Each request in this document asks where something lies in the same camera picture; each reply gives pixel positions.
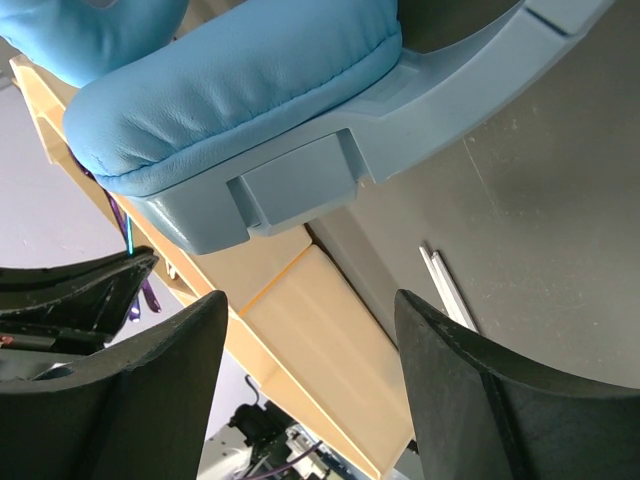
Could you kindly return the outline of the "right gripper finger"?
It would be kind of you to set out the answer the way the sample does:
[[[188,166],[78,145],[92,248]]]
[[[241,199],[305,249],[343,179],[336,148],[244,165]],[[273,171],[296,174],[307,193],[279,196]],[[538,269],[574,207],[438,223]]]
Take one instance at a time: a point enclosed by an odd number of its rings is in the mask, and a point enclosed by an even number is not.
[[[3,382],[2,478],[196,478],[227,325],[214,291],[96,354]]]
[[[638,478],[638,390],[524,357],[408,290],[394,319],[426,478]]]

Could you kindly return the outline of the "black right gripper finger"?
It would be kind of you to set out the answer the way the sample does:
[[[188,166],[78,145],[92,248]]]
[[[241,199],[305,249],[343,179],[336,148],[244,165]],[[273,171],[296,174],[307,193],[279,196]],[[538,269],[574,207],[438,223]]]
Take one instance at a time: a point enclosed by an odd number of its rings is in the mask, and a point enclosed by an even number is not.
[[[127,320],[138,292],[141,264],[36,290],[1,289],[1,346],[12,350],[102,349]]]
[[[155,254],[152,248],[147,246],[136,247],[136,250],[145,249],[152,254],[151,269],[155,267]],[[48,268],[1,268],[2,290],[36,290],[52,285],[78,279],[83,275],[94,273],[107,273],[120,267],[129,267],[141,264],[142,261],[132,262],[125,252],[109,255],[90,261],[48,267]]]

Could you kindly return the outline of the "iridescent blue purple spoon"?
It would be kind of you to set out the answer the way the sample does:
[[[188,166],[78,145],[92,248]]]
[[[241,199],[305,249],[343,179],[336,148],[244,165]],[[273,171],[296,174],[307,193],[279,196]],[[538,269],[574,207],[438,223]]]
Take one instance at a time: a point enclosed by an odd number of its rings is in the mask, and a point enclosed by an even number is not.
[[[152,254],[145,249],[136,250],[134,245],[133,221],[131,217],[121,210],[114,197],[107,190],[105,190],[101,186],[99,186],[99,188],[106,197],[112,215],[115,219],[116,227],[118,228],[123,238],[125,244],[125,253],[129,258],[131,258],[132,262],[142,261],[141,267],[143,272],[138,274],[138,292],[133,296],[133,300],[128,313],[128,320],[133,323],[138,323],[141,320],[142,315],[140,296],[143,297],[147,307],[153,313],[161,312],[161,305],[148,280],[149,271],[152,268],[150,264],[150,261],[152,260]]]

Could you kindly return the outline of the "cream divided utensil box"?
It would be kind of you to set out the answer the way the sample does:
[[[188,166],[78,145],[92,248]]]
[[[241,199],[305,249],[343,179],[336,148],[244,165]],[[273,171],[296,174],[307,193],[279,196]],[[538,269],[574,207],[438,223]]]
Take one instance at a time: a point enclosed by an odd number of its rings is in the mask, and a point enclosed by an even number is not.
[[[333,261],[296,227],[219,253],[172,244],[122,196],[107,198],[71,158],[62,130],[74,89],[24,56],[11,66],[50,162],[104,214],[121,207],[183,305],[229,300],[226,349],[264,394],[371,479],[388,477],[413,436],[399,355]]]

